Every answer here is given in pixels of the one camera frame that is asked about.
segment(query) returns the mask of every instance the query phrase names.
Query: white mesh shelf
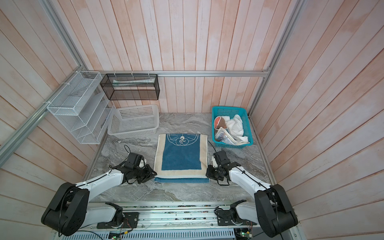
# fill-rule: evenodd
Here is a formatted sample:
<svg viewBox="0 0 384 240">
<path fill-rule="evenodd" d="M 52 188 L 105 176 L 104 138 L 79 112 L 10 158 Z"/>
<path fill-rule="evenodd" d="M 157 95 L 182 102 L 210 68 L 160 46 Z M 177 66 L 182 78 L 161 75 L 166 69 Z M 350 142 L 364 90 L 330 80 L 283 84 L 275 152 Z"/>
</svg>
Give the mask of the white mesh shelf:
<svg viewBox="0 0 384 240">
<path fill-rule="evenodd" d="M 101 81 L 99 72 L 78 72 L 49 104 L 48 110 L 83 144 L 99 144 L 115 106 L 104 92 L 94 91 Z"/>
<path fill-rule="evenodd" d="M 99 72 L 78 72 L 52 100 L 48 110 L 53 115 L 79 115 L 100 81 Z"/>
</svg>

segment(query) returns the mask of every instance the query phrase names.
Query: basket rim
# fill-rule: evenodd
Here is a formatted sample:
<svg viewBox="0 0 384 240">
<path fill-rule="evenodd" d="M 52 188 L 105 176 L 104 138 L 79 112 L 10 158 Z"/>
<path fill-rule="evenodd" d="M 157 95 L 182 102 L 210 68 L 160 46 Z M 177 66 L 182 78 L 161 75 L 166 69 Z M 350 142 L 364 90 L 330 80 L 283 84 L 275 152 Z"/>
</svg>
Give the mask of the basket rim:
<svg viewBox="0 0 384 240">
<path fill-rule="evenodd" d="M 215 144 L 221 144 L 221 145 L 224 145 L 225 147 L 232 147 L 232 148 L 242 148 L 240 146 L 252 146 L 253 145 L 253 136 L 252 136 L 252 129 L 251 129 L 251 125 L 249 123 L 249 117 L 247 118 L 247 121 L 248 121 L 248 126 L 249 126 L 249 130 L 251 132 L 251 136 L 248 137 L 248 139 L 250 140 L 249 143 L 247 144 L 242 144 L 242 145 L 230 145 L 230 144 L 226 144 L 226 143 L 223 143 L 223 142 L 218 142 L 215 140 L 215 130 L 214 130 L 214 114 L 213 114 L 213 109 L 220 109 L 220 108 L 224 108 L 224 109 L 242 109 L 245 111 L 245 113 L 247 114 L 248 116 L 248 113 L 247 113 L 247 110 L 245 108 L 240 108 L 240 107 L 230 107 L 230 106 L 214 106 L 212 107 L 212 141 L 215 143 Z"/>
<path fill-rule="evenodd" d="M 119 111 L 120 109 L 121 110 L 124 110 L 124 109 L 134 109 L 134 108 L 142 108 L 144 106 L 156 107 L 157 113 L 159 113 L 159 108 L 158 108 L 158 106 L 156 104 L 147 104 L 147 105 L 140 105 L 140 106 L 124 107 L 124 108 L 115 108 L 114 112 L 115 111 Z M 119 135 L 119 134 L 128 134 L 128 133 L 136 133 L 136 132 L 142 132 L 142 131 L 155 130 L 155 129 L 157 129 L 159 127 L 159 123 L 160 123 L 160 121 L 157 121 L 157 126 L 156 127 L 152 127 L 152 128 L 133 130 L 133 131 L 126 131 L 126 132 L 118 132 L 118 133 L 111 133 L 111 125 L 112 125 L 112 118 L 111 118 L 111 121 L 108 124 L 108 135 L 116 136 L 116 135 Z"/>
</svg>

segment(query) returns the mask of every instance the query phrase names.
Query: black wire mesh basket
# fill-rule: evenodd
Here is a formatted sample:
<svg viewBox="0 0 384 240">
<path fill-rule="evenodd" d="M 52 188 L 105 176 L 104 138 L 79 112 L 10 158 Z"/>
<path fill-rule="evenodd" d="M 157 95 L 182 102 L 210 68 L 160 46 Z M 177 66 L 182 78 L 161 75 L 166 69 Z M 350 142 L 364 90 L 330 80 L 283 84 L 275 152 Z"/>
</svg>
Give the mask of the black wire mesh basket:
<svg viewBox="0 0 384 240">
<path fill-rule="evenodd" d="M 108 73 L 100 83 L 109 100 L 158 100 L 156 74 Z"/>
</svg>

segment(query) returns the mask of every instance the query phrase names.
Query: pile of towels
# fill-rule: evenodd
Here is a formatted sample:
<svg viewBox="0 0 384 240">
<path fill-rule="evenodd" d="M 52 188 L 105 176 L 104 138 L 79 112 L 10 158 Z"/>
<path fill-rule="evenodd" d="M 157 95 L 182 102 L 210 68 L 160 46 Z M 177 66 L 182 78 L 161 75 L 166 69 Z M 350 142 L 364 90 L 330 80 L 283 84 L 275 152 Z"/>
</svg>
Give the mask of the pile of towels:
<svg viewBox="0 0 384 240">
<path fill-rule="evenodd" d="M 248 144 L 248 137 L 244 135 L 243 121 L 239 115 L 232 119 L 229 116 L 215 118 L 215 140 L 230 145 Z"/>
</svg>

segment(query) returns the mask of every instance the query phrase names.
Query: cartoon face on towel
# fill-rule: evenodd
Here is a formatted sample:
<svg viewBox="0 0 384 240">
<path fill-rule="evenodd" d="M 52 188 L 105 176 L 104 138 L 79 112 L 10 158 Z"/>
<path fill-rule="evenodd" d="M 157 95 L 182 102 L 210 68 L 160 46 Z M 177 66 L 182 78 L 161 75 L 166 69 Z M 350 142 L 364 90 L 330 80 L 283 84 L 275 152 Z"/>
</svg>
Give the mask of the cartoon face on towel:
<svg viewBox="0 0 384 240">
<path fill-rule="evenodd" d="M 199 134 L 167 134 L 169 142 L 177 146 L 188 146 L 197 141 Z"/>
</svg>

